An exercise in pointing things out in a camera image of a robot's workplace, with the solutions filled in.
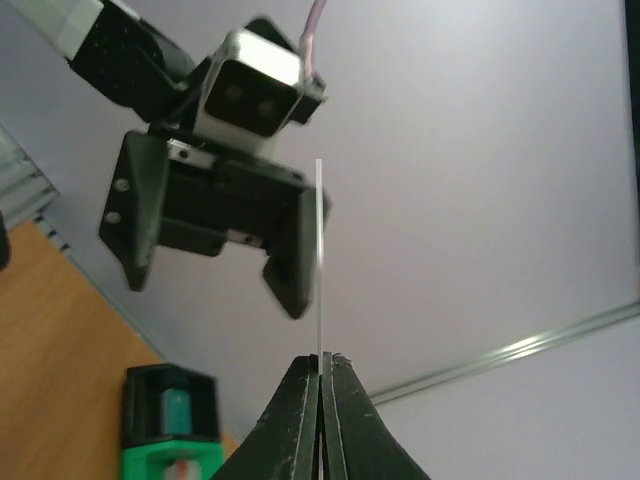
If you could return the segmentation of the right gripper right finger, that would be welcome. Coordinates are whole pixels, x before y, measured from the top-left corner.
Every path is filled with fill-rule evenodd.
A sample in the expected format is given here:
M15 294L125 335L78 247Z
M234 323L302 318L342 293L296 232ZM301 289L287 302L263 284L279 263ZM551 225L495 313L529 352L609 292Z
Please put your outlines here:
M352 362L323 354L320 381L325 479L428 480L381 419Z

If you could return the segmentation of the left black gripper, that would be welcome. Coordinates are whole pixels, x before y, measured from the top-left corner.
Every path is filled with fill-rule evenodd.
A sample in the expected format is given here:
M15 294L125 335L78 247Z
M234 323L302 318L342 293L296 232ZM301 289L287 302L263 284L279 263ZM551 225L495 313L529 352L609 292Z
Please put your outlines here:
M262 249L262 276L291 319L311 305L317 193L305 176L213 144L124 135L99 226L129 289L146 283L156 245L215 257L228 242Z

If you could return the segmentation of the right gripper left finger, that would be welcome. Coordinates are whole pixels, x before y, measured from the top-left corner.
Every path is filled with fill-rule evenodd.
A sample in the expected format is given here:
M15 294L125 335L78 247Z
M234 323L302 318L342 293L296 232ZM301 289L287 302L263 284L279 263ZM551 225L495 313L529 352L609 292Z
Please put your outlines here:
M213 480L319 477L318 357L294 358L256 425Z

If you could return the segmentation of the white blossom credit card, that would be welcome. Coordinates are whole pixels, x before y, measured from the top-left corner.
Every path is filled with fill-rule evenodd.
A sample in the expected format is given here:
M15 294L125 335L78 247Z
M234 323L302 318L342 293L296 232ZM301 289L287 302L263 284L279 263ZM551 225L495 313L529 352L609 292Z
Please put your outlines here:
M316 180L316 300L317 300L317 354L318 372L323 374L323 270L324 270L324 185L323 163L320 158L315 160Z

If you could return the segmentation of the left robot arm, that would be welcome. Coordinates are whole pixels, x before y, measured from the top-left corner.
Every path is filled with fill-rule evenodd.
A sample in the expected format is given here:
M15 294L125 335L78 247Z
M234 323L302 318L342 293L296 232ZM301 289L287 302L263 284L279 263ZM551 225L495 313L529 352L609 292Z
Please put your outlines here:
M98 3L69 65L147 125L123 137L98 232L131 290L145 286L159 246L215 257L234 242L264 251L265 283L289 317L304 315L316 216L330 201L273 148L325 101L309 63L308 46L266 16L195 62L123 6Z

